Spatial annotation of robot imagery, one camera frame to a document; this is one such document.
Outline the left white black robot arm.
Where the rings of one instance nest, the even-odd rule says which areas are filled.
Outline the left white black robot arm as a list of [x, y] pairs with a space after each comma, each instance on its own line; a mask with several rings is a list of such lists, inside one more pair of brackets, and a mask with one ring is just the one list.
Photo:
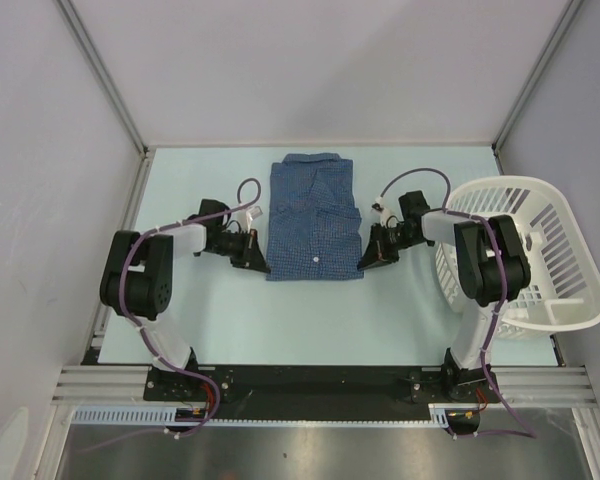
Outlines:
[[261, 208], [253, 203], [231, 209], [218, 200], [204, 199], [199, 211], [181, 222], [146, 234], [131, 230], [114, 234], [100, 301], [134, 325], [153, 366], [169, 371], [165, 385], [179, 399], [199, 392], [201, 376], [193, 348], [165, 315], [173, 294], [174, 262], [182, 256], [210, 253], [228, 258], [234, 268], [270, 273], [253, 228], [261, 215]]

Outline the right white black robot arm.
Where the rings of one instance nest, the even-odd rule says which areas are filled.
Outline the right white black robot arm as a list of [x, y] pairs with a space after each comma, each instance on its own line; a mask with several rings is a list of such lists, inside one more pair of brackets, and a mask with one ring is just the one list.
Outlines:
[[453, 402], [478, 400], [492, 388], [490, 355], [496, 329], [509, 302], [529, 286], [531, 269], [513, 219], [488, 219], [449, 209], [432, 209], [420, 191], [399, 198], [397, 218], [379, 197], [372, 209], [379, 220], [370, 228], [369, 243], [360, 258], [360, 271], [399, 260], [399, 252], [435, 243], [455, 249], [457, 278], [469, 300], [461, 327], [446, 350], [433, 384]]

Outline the blue checkered long sleeve shirt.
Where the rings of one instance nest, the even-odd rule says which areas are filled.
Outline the blue checkered long sleeve shirt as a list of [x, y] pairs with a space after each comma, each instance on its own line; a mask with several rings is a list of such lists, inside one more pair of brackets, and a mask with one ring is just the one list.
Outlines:
[[288, 154], [271, 166], [267, 279], [349, 281], [364, 277], [361, 213], [353, 161], [335, 153]]

